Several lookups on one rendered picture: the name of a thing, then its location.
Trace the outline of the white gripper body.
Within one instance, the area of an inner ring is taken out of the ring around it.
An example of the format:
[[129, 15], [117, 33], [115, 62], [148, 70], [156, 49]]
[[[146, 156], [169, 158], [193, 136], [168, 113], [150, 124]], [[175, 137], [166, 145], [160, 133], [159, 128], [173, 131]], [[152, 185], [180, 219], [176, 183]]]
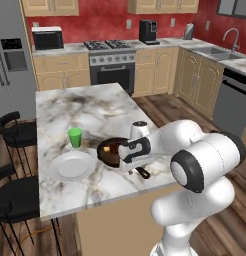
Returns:
[[122, 172], [129, 172], [137, 167], [145, 167], [147, 164], [154, 161], [153, 157], [137, 157], [133, 159], [130, 163], [126, 163], [123, 160], [120, 161], [119, 169]]

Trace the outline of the brown steak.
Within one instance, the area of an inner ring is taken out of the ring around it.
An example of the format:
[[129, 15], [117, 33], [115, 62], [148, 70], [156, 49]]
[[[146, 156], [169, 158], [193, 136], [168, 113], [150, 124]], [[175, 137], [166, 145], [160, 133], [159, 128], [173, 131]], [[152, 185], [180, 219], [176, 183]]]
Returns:
[[103, 150], [105, 152], [108, 152], [108, 153], [116, 155], [118, 153], [118, 147], [119, 147], [118, 143], [111, 143], [109, 145], [105, 145], [103, 147]]

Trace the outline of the white plate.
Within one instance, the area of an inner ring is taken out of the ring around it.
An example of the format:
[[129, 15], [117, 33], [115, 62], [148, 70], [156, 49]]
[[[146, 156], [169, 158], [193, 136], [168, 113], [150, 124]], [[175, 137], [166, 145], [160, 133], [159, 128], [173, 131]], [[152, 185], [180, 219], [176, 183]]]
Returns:
[[82, 151], [73, 151], [56, 157], [48, 168], [50, 176], [59, 182], [79, 182], [90, 176], [96, 168], [93, 156]]

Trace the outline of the green cup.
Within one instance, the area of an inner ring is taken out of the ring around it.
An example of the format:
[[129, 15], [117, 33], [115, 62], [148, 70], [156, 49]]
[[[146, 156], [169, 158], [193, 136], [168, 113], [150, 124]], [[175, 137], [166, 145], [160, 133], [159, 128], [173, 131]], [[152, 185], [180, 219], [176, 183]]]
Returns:
[[80, 128], [71, 128], [67, 132], [71, 145], [74, 148], [79, 148], [81, 146], [82, 130]]

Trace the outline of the marble-top kitchen island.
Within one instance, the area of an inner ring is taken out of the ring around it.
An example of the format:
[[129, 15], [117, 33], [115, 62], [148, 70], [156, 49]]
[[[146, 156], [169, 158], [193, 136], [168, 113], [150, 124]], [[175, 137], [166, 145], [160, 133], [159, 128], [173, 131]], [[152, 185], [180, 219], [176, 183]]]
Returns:
[[[83, 256], [150, 256], [163, 228], [150, 216], [151, 202], [179, 188], [168, 156], [146, 166], [147, 180], [106, 166], [96, 149], [111, 137], [128, 137], [137, 120], [156, 126], [117, 84], [41, 91], [36, 94], [40, 217], [77, 215]], [[82, 130], [81, 146], [68, 130]], [[61, 154], [82, 151], [96, 160], [95, 171], [79, 182], [64, 183], [48, 173]]]

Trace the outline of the wooden base cupboards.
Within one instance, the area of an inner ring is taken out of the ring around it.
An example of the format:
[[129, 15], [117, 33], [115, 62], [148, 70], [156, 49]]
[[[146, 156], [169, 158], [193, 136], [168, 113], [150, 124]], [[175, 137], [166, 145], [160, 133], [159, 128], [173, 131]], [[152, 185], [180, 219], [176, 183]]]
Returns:
[[91, 85], [87, 53], [35, 57], [34, 66], [40, 91]]
[[179, 48], [173, 93], [208, 119], [213, 119], [224, 66]]
[[135, 63], [134, 97], [173, 92], [178, 47], [138, 49]]

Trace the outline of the steel stove with oven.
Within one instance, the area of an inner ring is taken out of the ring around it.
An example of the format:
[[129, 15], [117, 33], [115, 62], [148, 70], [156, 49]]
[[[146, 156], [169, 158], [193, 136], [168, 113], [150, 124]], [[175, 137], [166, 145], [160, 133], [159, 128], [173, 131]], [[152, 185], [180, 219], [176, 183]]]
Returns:
[[119, 83], [134, 92], [136, 49], [123, 40], [85, 41], [89, 50], [91, 84]]

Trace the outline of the black bar stool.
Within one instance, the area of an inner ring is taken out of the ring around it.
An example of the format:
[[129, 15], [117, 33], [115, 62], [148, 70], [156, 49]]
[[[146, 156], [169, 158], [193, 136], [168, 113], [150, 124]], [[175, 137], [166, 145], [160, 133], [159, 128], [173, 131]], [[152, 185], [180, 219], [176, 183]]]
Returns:
[[[24, 150], [26, 147], [35, 146], [37, 144], [36, 122], [18, 123], [17, 120], [19, 118], [20, 113], [18, 111], [11, 112], [0, 117], [0, 135], [3, 137], [6, 148], [8, 149], [11, 164], [14, 164], [14, 162], [10, 148], [14, 148], [18, 151], [20, 148]], [[20, 152], [18, 151], [17, 154], [24, 176], [27, 176]]]
[[3, 223], [10, 226], [22, 256], [25, 255], [12, 224], [24, 222], [28, 236], [32, 239], [27, 221], [39, 216], [39, 181], [37, 176], [10, 180], [0, 187], [0, 226]]

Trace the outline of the black coffee machine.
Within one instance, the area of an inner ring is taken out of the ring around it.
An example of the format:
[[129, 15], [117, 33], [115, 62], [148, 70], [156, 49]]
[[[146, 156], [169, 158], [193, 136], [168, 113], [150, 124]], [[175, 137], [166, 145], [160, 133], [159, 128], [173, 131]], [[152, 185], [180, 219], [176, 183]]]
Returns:
[[146, 45], [158, 45], [157, 22], [155, 20], [139, 21], [139, 40]]

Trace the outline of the steel sink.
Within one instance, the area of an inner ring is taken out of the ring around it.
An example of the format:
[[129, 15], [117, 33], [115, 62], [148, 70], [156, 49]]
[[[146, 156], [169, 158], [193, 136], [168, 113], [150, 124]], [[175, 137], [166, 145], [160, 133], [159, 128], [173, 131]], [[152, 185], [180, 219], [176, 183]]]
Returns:
[[231, 51], [226, 51], [226, 50], [220, 49], [218, 47], [195, 48], [195, 51], [209, 55], [210, 57], [213, 57], [219, 61], [244, 58], [244, 55], [234, 53]]

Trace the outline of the black and white microwave oven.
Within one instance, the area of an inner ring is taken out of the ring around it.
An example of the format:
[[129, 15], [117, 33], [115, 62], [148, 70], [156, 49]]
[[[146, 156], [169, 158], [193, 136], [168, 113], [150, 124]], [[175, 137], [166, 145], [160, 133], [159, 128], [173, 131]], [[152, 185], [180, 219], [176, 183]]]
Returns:
[[53, 50], [64, 47], [63, 33], [59, 26], [33, 27], [32, 35], [36, 50]]

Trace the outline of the grey fridge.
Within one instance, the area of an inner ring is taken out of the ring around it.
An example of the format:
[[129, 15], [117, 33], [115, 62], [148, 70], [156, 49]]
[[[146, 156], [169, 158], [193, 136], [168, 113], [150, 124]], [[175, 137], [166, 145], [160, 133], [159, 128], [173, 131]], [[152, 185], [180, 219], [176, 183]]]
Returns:
[[0, 0], [0, 117], [36, 117], [36, 82], [19, 0]]

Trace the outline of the steel tap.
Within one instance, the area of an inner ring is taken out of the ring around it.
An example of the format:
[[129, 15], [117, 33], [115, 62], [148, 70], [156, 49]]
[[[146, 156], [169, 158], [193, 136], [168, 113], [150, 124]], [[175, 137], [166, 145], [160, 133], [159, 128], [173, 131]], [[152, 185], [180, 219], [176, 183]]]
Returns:
[[228, 44], [226, 42], [226, 38], [227, 36], [231, 33], [231, 32], [234, 32], [235, 33], [235, 37], [234, 37], [234, 41], [233, 41], [233, 44], [231, 46], [231, 52], [235, 52], [236, 50], [239, 50], [240, 49], [240, 46], [238, 45], [238, 39], [239, 39], [239, 30], [237, 28], [230, 28], [228, 29], [224, 35], [223, 35], [223, 41], [225, 42], [225, 46], [228, 47]]

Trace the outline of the dark framed window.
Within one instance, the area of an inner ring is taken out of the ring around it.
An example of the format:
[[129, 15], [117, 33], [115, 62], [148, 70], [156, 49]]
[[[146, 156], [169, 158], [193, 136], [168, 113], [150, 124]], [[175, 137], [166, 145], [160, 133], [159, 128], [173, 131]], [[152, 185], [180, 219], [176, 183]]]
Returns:
[[219, 0], [217, 14], [246, 19], [246, 0]]

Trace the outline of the wooden wall cupboards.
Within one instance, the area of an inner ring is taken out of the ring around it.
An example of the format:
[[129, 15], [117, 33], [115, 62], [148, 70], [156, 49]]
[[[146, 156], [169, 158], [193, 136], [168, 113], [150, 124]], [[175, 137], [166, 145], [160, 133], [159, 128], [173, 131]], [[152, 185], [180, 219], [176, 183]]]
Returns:
[[22, 0], [27, 17], [78, 16], [78, 0]]
[[131, 14], [196, 13], [199, 0], [128, 0]]

